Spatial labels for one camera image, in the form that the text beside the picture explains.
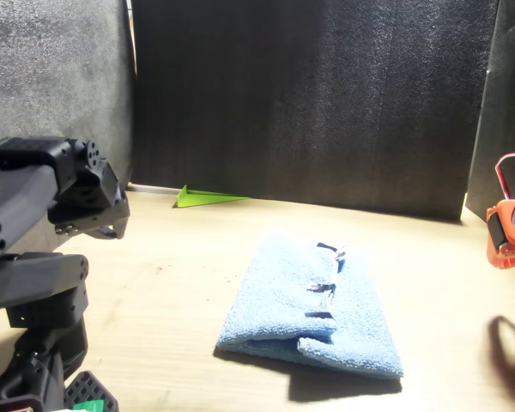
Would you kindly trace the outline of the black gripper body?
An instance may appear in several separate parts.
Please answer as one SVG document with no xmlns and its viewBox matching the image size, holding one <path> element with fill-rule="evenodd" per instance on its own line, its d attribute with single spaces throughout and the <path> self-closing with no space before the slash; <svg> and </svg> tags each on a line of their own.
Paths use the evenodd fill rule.
<svg viewBox="0 0 515 412">
<path fill-rule="evenodd" d="M 73 149 L 76 181 L 58 196 L 48 210 L 54 225 L 94 221 L 108 227 L 114 215 L 128 215 L 130 207 L 125 190 L 95 141 L 68 141 Z"/>
</svg>

